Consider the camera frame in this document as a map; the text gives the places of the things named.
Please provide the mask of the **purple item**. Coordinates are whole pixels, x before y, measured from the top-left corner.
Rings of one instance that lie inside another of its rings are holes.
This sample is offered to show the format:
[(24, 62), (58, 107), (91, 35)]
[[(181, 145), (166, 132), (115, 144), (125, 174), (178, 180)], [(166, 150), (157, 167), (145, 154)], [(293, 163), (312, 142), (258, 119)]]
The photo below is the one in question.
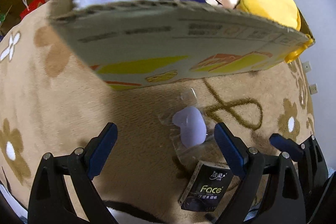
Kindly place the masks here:
[(187, 88), (169, 99), (158, 119), (169, 128), (169, 138), (181, 164), (188, 166), (214, 159), (215, 123), (201, 108), (194, 88)]

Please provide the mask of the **yellow plush toy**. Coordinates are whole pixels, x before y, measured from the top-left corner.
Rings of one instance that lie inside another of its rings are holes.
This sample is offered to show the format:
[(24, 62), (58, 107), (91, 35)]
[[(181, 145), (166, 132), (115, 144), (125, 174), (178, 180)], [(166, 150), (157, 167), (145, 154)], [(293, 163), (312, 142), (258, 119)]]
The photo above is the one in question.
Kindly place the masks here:
[(296, 31), (301, 29), (301, 16), (294, 0), (239, 0), (235, 10), (266, 18)]

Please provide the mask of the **brown floral blanket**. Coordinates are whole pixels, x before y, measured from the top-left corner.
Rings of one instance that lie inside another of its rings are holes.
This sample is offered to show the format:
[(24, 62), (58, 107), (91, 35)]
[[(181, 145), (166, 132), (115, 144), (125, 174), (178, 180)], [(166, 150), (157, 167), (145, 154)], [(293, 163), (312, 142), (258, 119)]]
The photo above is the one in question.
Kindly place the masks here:
[(275, 155), (273, 133), (301, 143), (314, 134), (314, 115), (301, 61), (267, 71), (114, 91), (72, 54), (47, 22), (48, 5), (13, 27), (1, 49), (1, 187), (29, 203), (46, 152), (84, 147), (108, 122), (117, 143), (94, 186), (123, 223), (205, 223), (178, 200), (192, 170), (175, 154), (172, 115), (195, 105), (209, 128), (224, 122), (248, 147)]

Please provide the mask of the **cardboard box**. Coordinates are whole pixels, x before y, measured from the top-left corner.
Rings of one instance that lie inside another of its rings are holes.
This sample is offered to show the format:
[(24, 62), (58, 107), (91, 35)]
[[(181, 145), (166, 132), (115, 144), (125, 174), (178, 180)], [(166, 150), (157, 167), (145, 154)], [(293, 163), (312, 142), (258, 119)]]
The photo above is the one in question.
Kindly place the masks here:
[(50, 23), (114, 90), (267, 70), (294, 61), (314, 44), (302, 16), (296, 31), (194, 1), (133, 0), (77, 9), (72, 0), (52, 0)]

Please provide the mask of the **wall socket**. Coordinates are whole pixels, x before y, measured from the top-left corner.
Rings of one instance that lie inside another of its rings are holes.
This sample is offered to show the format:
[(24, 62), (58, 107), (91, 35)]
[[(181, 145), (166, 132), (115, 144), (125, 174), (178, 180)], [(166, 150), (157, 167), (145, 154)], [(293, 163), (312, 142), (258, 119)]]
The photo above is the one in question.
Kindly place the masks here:
[(304, 63), (302, 63), (302, 69), (305, 73), (308, 73), (311, 71), (311, 65), (309, 61), (306, 61)]

